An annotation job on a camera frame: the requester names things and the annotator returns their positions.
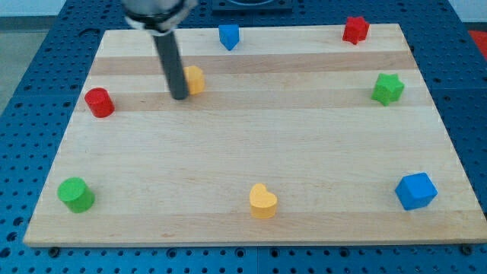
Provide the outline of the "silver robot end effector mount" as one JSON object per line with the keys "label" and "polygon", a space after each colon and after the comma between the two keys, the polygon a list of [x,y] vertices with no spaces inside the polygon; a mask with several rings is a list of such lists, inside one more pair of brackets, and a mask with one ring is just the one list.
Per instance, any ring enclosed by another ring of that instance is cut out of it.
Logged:
{"label": "silver robot end effector mount", "polygon": [[184,21],[197,0],[122,0],[125,20],[136,30],[165,35]]}

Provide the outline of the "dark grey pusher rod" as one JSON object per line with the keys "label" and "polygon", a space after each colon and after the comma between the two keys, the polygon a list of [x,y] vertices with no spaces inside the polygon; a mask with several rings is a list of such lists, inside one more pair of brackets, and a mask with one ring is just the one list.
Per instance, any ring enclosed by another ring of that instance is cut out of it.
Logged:
{"label": "dark grey pusher rod", "polygon": [[153,37],[170,95],[174,100],[185,100],[189,88],[183,70],[183,63],[174,32]]}

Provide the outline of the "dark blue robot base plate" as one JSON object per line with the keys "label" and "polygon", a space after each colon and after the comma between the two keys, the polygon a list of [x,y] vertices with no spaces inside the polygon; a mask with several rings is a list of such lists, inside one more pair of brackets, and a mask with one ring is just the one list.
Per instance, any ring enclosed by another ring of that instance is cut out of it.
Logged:
{"label": "dark blue robot base plate", "polygon": [[293,0],[212,0],[213,14],[235,11],[291,11]]}

